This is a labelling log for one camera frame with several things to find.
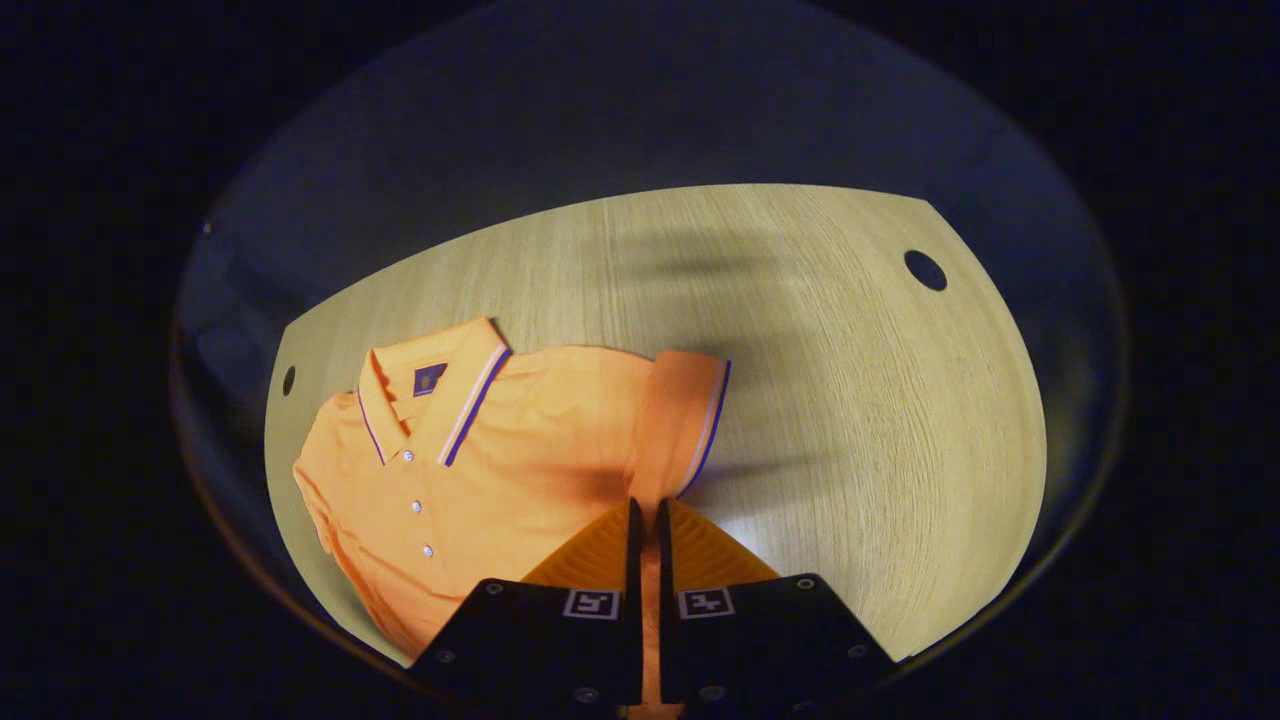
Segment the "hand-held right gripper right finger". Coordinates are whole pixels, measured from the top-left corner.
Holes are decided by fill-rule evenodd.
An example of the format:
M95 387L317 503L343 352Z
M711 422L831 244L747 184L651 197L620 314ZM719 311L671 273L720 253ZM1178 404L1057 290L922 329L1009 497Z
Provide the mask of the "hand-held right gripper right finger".
M672 498L655 532L666 703L686 714L823 714L896 675L822 575L777 573Z

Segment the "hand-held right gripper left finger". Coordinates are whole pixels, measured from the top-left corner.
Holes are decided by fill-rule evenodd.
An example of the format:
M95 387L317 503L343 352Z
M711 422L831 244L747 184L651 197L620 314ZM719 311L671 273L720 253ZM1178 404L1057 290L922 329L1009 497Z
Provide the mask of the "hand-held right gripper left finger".
M626 714L643 700L643 543L626 500L524 579L481 579L411 678L466 714Z

